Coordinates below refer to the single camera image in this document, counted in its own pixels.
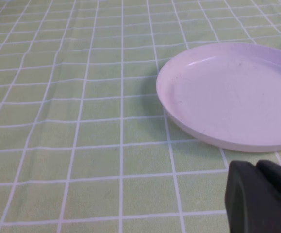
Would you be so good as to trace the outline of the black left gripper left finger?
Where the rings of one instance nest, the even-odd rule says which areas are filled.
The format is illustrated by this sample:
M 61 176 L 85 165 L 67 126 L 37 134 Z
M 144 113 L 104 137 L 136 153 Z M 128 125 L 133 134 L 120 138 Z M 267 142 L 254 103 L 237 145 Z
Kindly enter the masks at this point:
M 231 233 L 281 233 L 281 193 L 250 162 L 231 161 L 225 207 Z

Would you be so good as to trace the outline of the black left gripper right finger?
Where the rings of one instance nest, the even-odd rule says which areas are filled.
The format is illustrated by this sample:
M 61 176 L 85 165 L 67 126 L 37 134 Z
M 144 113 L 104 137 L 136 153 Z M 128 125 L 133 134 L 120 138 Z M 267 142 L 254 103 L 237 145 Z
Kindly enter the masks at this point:
M 272 186 L 281 193 L 281 166 L 269 160 L 259 160 L 256 167 Z

